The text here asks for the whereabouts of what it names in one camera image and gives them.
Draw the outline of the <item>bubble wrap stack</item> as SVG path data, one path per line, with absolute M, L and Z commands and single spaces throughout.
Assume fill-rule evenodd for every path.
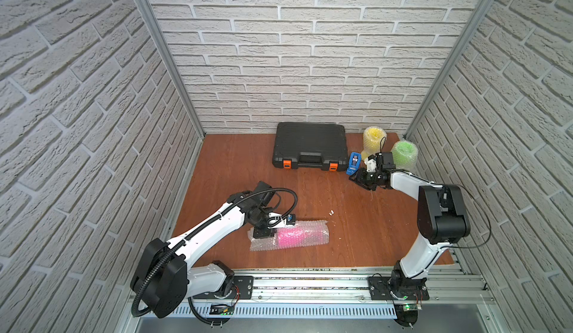
M 286 228 L 278 228 L 269 237 L 255 238 L 255 229 L 248 231 L 252 252 L 274 251 L 329 243 L 329 229 L 326 220 L 300 221 Z

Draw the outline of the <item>pink plastic wine glass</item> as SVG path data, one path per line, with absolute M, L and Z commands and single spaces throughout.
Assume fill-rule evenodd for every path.
M 316 233 L 302 228 L 282 228 L 277 233 L 279 249 L 311 246 L 316 241 Z

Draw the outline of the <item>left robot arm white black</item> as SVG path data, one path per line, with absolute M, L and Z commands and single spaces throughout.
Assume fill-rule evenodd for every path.
M 234 284 L 235 273 L 220 261 L 204 267 L 196 263 L 220 240 L 247 224 L 263 238 L 272 236 L 279 228 L 294 225 L 296 218 L 291 208 L 279 214 L 270 206 L 272 198 L 283 192 L 285 188 L 272 188 L 259 182 L 252 191 L 230 195 L 214 214 L 185 233 L 169 240 L 155 238 L 149 242 L 131 279 L 130 287 L 135 294 L 131 316 L 153 313 L 164 318 L 186 300 L 201 322 L 223 326 L 224 319 L 201 316 L 193 298 L 213 294 L 237 301 L 240 289 Z

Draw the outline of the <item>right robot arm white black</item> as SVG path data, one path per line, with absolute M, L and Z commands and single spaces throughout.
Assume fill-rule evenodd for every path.
M 425 283 L 438 258 L 471 231 L 461 187 L 434 183 L 398 169 L 390 152 L 369 156 L 365 167 L 358 168 L 349 180 L 368 191 L 392 189 L 417 201 L 419 233 L 388 282 L 395 295 Z

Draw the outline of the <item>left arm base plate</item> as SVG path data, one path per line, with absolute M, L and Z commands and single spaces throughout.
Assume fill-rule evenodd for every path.
M 254 286 L 254 276 L 233 276 L 227 278 L 222 287 L 214 292 L 195 295 L 194 300 L 250 300 Z

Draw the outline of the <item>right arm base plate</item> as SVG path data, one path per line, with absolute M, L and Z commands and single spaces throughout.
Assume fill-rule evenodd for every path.
M 393 279 L 374 274 L 367 278 L 371 300 L 428 301 L 430 299 L 427 279 Z

